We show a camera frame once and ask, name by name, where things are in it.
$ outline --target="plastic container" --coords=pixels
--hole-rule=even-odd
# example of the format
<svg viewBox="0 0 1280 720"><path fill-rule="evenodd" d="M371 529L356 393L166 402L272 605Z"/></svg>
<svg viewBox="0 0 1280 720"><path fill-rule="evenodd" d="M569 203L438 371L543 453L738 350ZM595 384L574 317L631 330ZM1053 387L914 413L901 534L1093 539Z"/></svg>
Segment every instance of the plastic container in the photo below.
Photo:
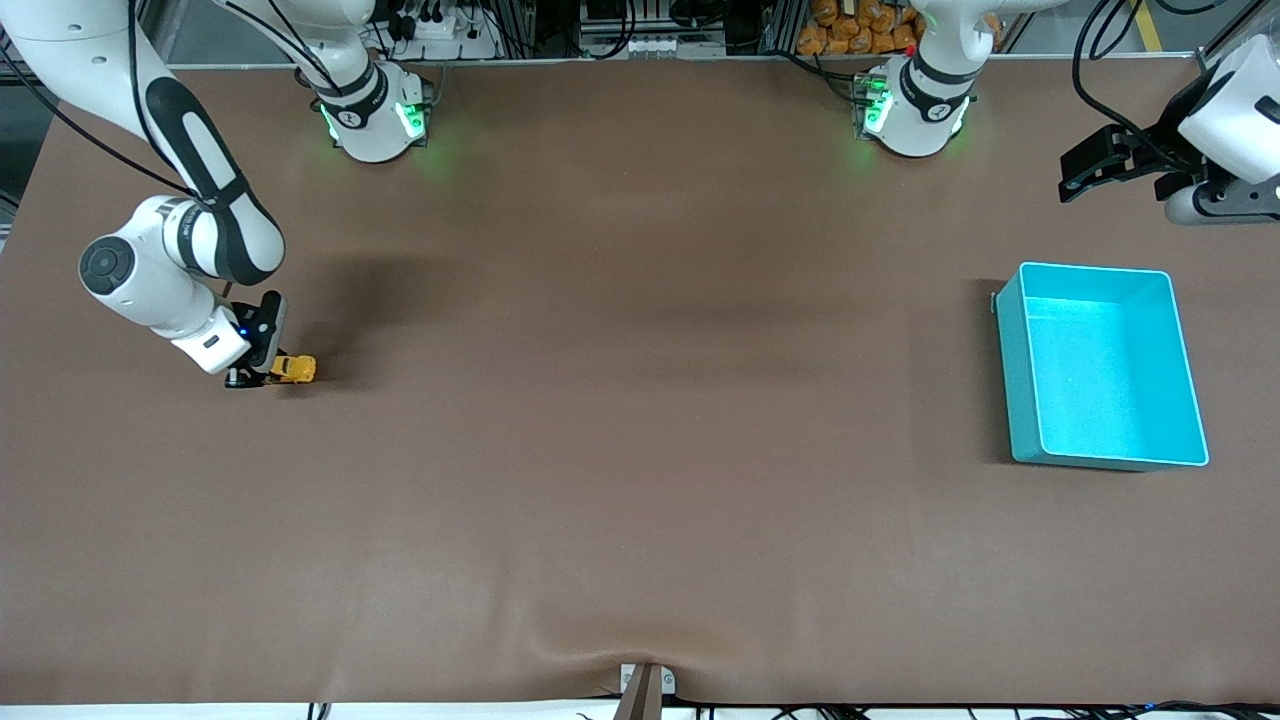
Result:
<svg viewBox="0 0 1280 720"><path fill-rule="evenodd" d="M1015 460L1115 470L1208 462L1166 273L1024 263L995 309Z"/></svg>

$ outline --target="cable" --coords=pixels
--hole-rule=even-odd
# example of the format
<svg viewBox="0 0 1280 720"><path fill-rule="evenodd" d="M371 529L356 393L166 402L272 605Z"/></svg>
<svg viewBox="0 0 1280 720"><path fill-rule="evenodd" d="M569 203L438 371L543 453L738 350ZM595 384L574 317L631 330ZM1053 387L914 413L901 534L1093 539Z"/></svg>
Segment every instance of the cable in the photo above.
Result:
<svg viewBox="0 0 1280 720"><path fill-rule="evenodd" d="M489 18L489 13L485 13L485 19L486 20L490 19ZM503 24L502 15L497 10L494 10L492 19L493 19L493 22L488 23L488 24L492 24L492 26L497 27L498 28L498 35L500 35L503 37L503 40L506 40L507 42L515 45L516 47L520 47L521 53L536 53L538 51L538 46L536 45L531 45L529 42L524 42L521 40L517 40L515 36L512 36L511 32L507 29L507 27Z"/></svg>
<svg viewBox="0 0 1280 720"><path fill-rule="evenodd" d="M282 45L284 45L289 50L293 50L294 53L297 53L298 55L301 55L302 59L306 60L307 64L311 65L320 77L325 78L325 82L328 82L329 86L333 87L334 91L338 91L338 85L335 82L333 82L333 77L329 76L329 70L324 69L324 67L321 67L315 59L312 59L310 51L307 51L307 50L305 50L302 47L298 47L297 45L293 44L292 40L289 40L288 37L284 37L284 33L282 33L280 31L278 31L274 27L271 27L270 23L268 23L262 18L255 15L253 13L250 13L244 8L241 8L236 3L227 3L224 6L228 8L228 9L232 9L234 12L237 12L237 13L239 13L244 19L252 22L253 24L259 26L264 31L270 32L271 35L274 35L275 38L279 40Z"/></svg>
<svg viewBox="0 0 1280 720"><path fill-rule="evenodd" d="M712 15L677 15L675 14L673 9L671 14L671 20L681 27L698 29L698 28L704 28L709 24L723 22L726 17L728 17L727 4L723 12Z"/></svg>
<svg viewBox="0 0 1280 720"><path fill-rule="evenodd" d="M128 23L127 36L128 36L128 44L129 44L129 95L133 97L133 113L138 118L138 126L142 127L142 137L145 137L147 140L147 145L150 145L151 150L156 155L159 155L161 160L164 160L165 165L169 165L169 169L177 172L177 168L174 168L173 163L169 160L169 156L165 155L160 150L160 143L156 142L155 136L151 135L151 126L147 123L147 115L146 115L146 113L142 111L142 91L138 87L140 81L138 81L138 22L137 22L138 3L137 3L137 0L129 0L128 1L128 12L129 12L129 17L125 18L125 22Z"/></svg>
<svg viewBox="0 0 1280 720"><path fill-rule="evenodd" d="M618 42L608 53L596 58L598 60L608 60L631 45L631 40L636 36L636 0L627 0L627 10L631 12L631 29L627 29L627 17L623 14L622 20L618 23L618 32L622 33L618 37Z"/></svg>
<svg viewBox="0 0 1280 720"><path fill-rule="evenodd" d="M563 40L564 40L564 49L566 49L566 51L571 50L579 58L590 58L590 59L594 59L594 60L608 60L609 58L614 58L620 53L622 53L623 50L626 50L627 46L631 45L631 40L635 38L635 35L636 35L636 22L637 22L637 17L639 17L639 14L636 13L635 0L627 0L626 9L622 12L622 17L618 19L618 33L620 33L618 41L614 42L613 47L611 47L604 55L591 55L589 51L584 50L581 46L579 46L576 42L573 42L573 40L570 36L572 33L573 26L577 24L577 20L572 19L572 15L568 15L568 24L564 23L564 19L566 19L564 9L566 8L572 12L572 10L576 10L579 8L579 4L577 4L576 0L567 0L561 6L561 23L559 23L561 24L561 37L563 37ZM630 29L627 28L627 12L628 10L631 13L631 27L630 27Z"/></svg>
<svg viewBox="0 0 1280 720"><path fill-rule="evenodd" d="M1208 5L1201 5L1199 8L1175 8L1169 4L1169 0L1152 0L1152 3L1160 5L1161 10L1165 10L1166 13L1172 13L1175 15L1198 15L1201 13L1207 13L1213 8L1222 5L1224 0L1215 0Z"/></svg>
<svg viewBox="0 0 1280 720"><path fill-rule="evenodd" d="M822 69L822 60L819 60L817 55L813 56L813 64L817 65L818 72L822 73L822 79L827 82L827 88L831 90L836 95L836 97L840 97L841 100L855 106L867 104L865 101L859 100L852 95L847 95L845 91L836 87L835 81L832 81L831 78L831 74L828 74L827 70Z"/></svg>
<svg viewBox="0 0 1280 720"><path fill-rule="evenodd" d="M115 150L110 145L102 142L97 137L93 137L92 133L90 133L87 129L82 128L79 124L77 124L76 120L68 118L65 113L63 113L61 110L58 109L58 105L55 105L52 101L50 101L47 97L45 97L40 92L40 90L36 88L36 86L32 85L29 79L27 79L27 76L24 76L22 72L18 70L18 65L13 61L13 58L9 56L9 51L5 50L4 47L0 47L0 58L3 58L4 61L5 61L5 64L9 65L9 69L13 70L14 74L18 76L18 81L22 82L22 85L26 86L27 90L31 91L31 94L36 96L36 100L40 100L41 105L44 105L59 120L61 120L63 123L65 123L67 127L69 127L73 131L76 131L77 135L79 135L84 140L92 142L93 146L97 147L99 150L106 152L111 158L115 158L116 160L119 160L119 161L124 163L125 165L133 168L134 170L137 170L137 172L147 176L148 178L159 182L160 184L164 184L164 186L166 186L169 188L173 188L173 190L175 190L175 191L178 191L178 192L180 192L183 195L187 195L189 197L195 197L195 192L192 192L189 188L183 187L183 186L180 186L180 184L178 184L178 183L175 183L173 181L169 181L168 178L165 178L163 176L159 176L159 174L148 170L147 168L143 168L142 165L140 165L138 163L133 161L132 159L125 158L124 155L122 155L118 150Z"/></svg>
<svg viewBox="0 0 1280 720"><path fill-rule="evenodd" d="M307 61L311 63L311 67L315 68L317 73L320 73L320 77L323 77L325 82L329 83L329 87L332 87L334 92L342 95L342 92L339 92L338 83L333 82L333 76L329 74L329 69L325 68L324 64L320 61L320 58L311 51L311 46L307 45L306 40L302 40L302 36L298 35L298 31L293 28L293 23L289 22L289 18L284 17L284 13L280 12L280 6L275 4L275 0L266 0L266 1L269 5L271 5L271 9L275 10L275 17L280 18L280 22L284 23L284 27L289 28L289 33L293 35L293 40L298 41L298 47L302 49L302 53L306 55Z"/></svg>
<svg viewBox="0 0 1280 720"><path fill-rule="evenodd" d="M431 90L431 102L428 105L428 108L431 108L433 110L440 104L440 99L444 97L444 78L448 77L448 65L440 65L440 81L436 82L435 87Z"/></svg>
<svg viewBox="0 0 1280 720"><path fill-rule="evenodd" d="M829 78L829 79L844 79L844 81L850 81L850 82L854 79L854 76L851 76L851 74L833 73L833 72L828 72L828 70L823 70L823 69L815 68L815 67L810 65L809 63L805 63L804 59L800 58L799 55L796 55L795 53L787 53L786 50L769 50L769 51L767 51L764 54L765 55L777 55L778 58L786 58L787 60L791 60L791 64L796 65L797 68L803 69L804 72L806 72L806 73L809 73L812 76L818 76L820 78Z"/></svg>
<svg viewBox="0 0 1280 720"><path fill-rule="evenodd" d="M1111 118L1121 127L1124 127L1126 131L1129 131L1130 135L1133 135L1139 142L1142 142L1164 163L1166 163L1174 169L1194 174L1198 170L1198 168L1196 168L1190 163L1171 156L1169 152L1165 151L1164 147L1157 145L1156 141L1152 140L1151 136L1146 133L1146 131L1134 124L1133 120L1121 115L1116 110L1112 110L1110 106L1103 104L1101 100L1093 97L1092 95L1089 95L1087 90L1084 90L1084 83L1080 81L1080 60L1083 59L1084 55L1084 41L1089 35L1089 28L1093 27L1094 22L1097 22L1098 15L1102 14L1102 9L1106 6L1106 4L1107 0L1100 0L1098 4L1093 6L1093 9L1089 12L1089 15L1084 19L1084 24L1080 27L1080 35L1076 36L1075 38L1075 49L1071 53L1071 86L1075 90L1075 94L1080 97L1080 100L1084 101L1085 105ZM1132 720L1132 717L1114 719L1114 720Z"/></svg>
<svg viewBox="0 0 1280 720"><path fill-rule="evenodd" d="M374 32L378 33L378 49L381 51L383 59L390 60L392 59L390 50L387 49L387 41L383 40L383 28L378 27L378 23L370 23L370 24L374 26Z"/></svg>
<svg viewBox="0 0 1280 720"><path fill-rule="evenodd" d="M755 45L759 41L760 41L760 36L758 35L758 36L753 37L751 40L744 40L741 42L717 42L717 44L714 44L714 46L716 47L746 47L749 45Z"/></svg>
<svg viewBox="0 0 1280 720"><path fill-rule="evenodd" d="M1130 6L1129 0L1116 0L1115 6L1111 8L1111 12L1107 13L1106 19L1102 20L1102 27L1098 28L1098 33L1093 36L1093 44L1089 46L1089 60L1101 60L1102 58L1110 55L1111 51L1120 45L1120 41L1124 40L1125 36L1129 35L1129 29L1133 28L1133 22L1138 18L1138 9L1142 8L1142 3L1143 0L1133 0L1133 5ZM1129 19L1125 20L1124 28L1121 28L1120 32L1116 33L1115 38L1111 40L1111 44L1107 45L1106 50L1102 50L1100 53L1098 44L1106 36L1107 29L1111 27L1111 23L1115 22L1116 15L1120 13L1120 8L1125 6L1130 8Z"/></svg>

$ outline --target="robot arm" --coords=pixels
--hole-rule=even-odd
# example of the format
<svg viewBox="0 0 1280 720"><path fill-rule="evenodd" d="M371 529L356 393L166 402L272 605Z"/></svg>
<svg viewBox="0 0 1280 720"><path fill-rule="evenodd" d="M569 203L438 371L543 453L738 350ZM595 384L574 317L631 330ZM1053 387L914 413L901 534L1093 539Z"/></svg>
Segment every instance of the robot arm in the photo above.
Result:
<svg viewBox="0 0 1280 720"><path fill-rule="evenodd" d="M928 29L910 58L896 56L870 72L886 91L861 110L863 133L909 158L933 155L959 132L969 88L995 42L984 18L1032 13L1066 0L911 0Z"/></svg>
<svg viewBox="0 0 1280 720"><path fill-rule="evenodd" d="M133 135L150 135L195 193L152 197L124 227L91 243L81 259L84 287L205 372L225 370L248 352L248 333L191 273L262 282L284 259L284 240L207 113L136 24L134 40L142 41L131 59L134 19L125 0L0 0L0 23L50 90Z"/></svg>
<svg viewBox="0 0 1280 720"><path fill-rule="evenodd" d="M370 59L357 29L375 0L214 0L298 64L348 155L383 163L426 136L422 78Z"/></svg>
<svg viewBox="0 0 1280 720"><path fill-rule="evenodd" d="M1112 124L1062 155L1059 196L1152 173L1180 225L1280 220L1280 64L1256 35L1183 88L1142 135Z"/></svg>

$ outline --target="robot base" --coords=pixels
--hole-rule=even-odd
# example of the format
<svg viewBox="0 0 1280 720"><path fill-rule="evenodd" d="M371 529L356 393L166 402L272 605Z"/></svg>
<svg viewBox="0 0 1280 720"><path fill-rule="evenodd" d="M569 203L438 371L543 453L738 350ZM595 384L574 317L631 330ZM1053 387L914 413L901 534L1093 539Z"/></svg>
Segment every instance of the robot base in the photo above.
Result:
<svg viewBox="0 0 1280 720"><path fill-rule="evenodd" d="M906 56L896 56L860 76L855 82L855 96L868 104L854 106L854 127L859 137L879 141L890 151L906 158L925 158L946 146L951 136L960 132L969 100L942 122L925 120L920 111L906 101L902 90L902 69Z"/></svg>
<svg viewBox="0 0 1280 720"><path fill-rule="evenodd" d="M394 63L378 63L378 68L387 77L387 99L367 117L364 127L355 127L355 122L348 127L343 124L346 118L342 110L335 110L338 117L334 118L324 105L320 106L334 147L342 147L361 163L385 163L410 147L425 146L435 104L435 87L421 76Z"/></svg>

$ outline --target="green led light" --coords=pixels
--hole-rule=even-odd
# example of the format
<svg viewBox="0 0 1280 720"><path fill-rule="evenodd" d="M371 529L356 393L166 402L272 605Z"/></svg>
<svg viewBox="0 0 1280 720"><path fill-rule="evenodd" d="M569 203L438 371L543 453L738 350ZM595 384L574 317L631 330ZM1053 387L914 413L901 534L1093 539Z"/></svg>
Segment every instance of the green led light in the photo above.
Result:
<svg viewBox="0 0 1280 720"><path fill-rule="evenodd" d="M338 131L334 129L333 118L329 117L329 110L326 110L324 105L320 105L320 114L324 115L324 122L329 126L329 137L332 137L334 142L338 142Z"/></svg>
<svg viewBox="0 0 1280 720"><path fill-rule="evenodd" d="M410 137L422 136L422 110L413 105L396 104L396 114L401 118L401 124L404 126L404 132Z"/></svg>
<svg viewBox="0 0 1280 720"><path fill-rule="evenodd" d="M960 104L960 109L956 110L956 123L951 126L951 135L960 132L960 127L964 124L964 111L969 108L969 99L965 97L964 102Z"/></svg>
<svg viewBox="0 0 1280 720"><path fill-rule="evenodd" d="M879 132L884 127L884 118L888 117L891 108L893 108L893 94L886 90L867 109L867 122L863 124L863 129L867 132Z"/></svg>

